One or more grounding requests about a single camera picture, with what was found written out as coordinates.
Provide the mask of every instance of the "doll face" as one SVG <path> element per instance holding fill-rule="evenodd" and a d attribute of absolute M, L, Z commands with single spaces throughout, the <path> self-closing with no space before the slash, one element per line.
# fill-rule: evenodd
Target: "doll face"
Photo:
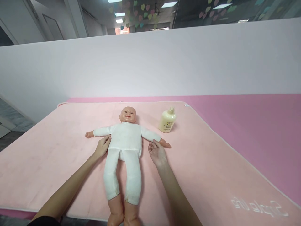
<path fill-rule="evenodd" d="M 119 119 L 121 122 L 130 122 L 135 123 L 136 122 L 136 110 L 132 107 L 125 107 L 122 109 Z"/>

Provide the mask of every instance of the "human hand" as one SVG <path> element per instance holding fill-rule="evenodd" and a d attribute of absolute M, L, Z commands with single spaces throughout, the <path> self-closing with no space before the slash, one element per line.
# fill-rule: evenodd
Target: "human hand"
<path fill-rule="evenodd" d="M 86 132 L 86 135 L 85 135 L 86 138 L 91 138 L 91 137 L 94 137 L 94 133 L 93 131 L 90 131 L 90 132 Z"/>
<path fill-rule="evenodd" d="M 153 141 L 154 143 L 149 142 L 149 146 L 147 149 L 150 153 L 150 157 L 153 160 L 155 166 L 158 168 L 168 164 L 168 161 L 167 161 L 164 147 L 156 140 Z"/>
<path fill-rule="evenodd" d="M 93 156 L 97 158 L 102 157 L 107 152 L 110 142 L 111 142 L 111 135 L 108 135 L 102 138 L 101 140 L 99 140 Z"/>

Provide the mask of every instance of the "pink blanket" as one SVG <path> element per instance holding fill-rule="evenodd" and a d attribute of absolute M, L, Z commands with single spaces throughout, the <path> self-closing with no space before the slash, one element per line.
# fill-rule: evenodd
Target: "pink blanket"
<path fill-rule="evenodd" d="M 301 210 L 266 181 L 183 102 L 69 103 L 60 106 L 0 152 L 0 208 L 37 211 L 93 153 L 99 138 L 85 132 L 118 123 L 126 105 L 138 124 L 171 143 L 169 162 L 187 199 L 204 225 L 299 225 Z M 161 113 L 176 107 L 173 130 L 157 129 Z M 170 209 L 147 141 L 140 158 L 140 218 L 145 225 L 168 225 Z M 94 168 L 67 215 L 108 219 L 103 185 L 105 158 Z M 125 164 L 117 170 L 124 193 Z"/>

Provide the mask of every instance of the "white onesie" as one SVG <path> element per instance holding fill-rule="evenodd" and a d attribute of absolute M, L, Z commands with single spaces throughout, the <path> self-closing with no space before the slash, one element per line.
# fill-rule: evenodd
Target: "white onesie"
<path fill-rule="evenodd" d="M 141 193 L 139 164 L 142 150 L 141 137 L 149 141 L 155 139 L 157 142 L 161 140 L 161 137 L 153 131 L 130 122 L 99 128 L 94 130 L 93 134 L 96 137 L 112 135 L 103 175 L 107 199 L 110 200 L 120 193 L 116 177 L 117 163 L 120 159 L 125 161 L 127 172 L 125 200 L 133 205 L 138 205 Z"/>

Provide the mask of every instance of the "yellow bottle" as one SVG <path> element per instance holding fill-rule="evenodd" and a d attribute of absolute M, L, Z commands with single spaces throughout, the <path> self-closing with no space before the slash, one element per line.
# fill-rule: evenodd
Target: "yellow bottle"
<path fill-rule="evenodd" d="M 175 123 L 176 117 L 174 107 L 170 107 L 169 110 L 164 111 L 160 120 L 159 130 L 165 133 L 169 132 Z"/>

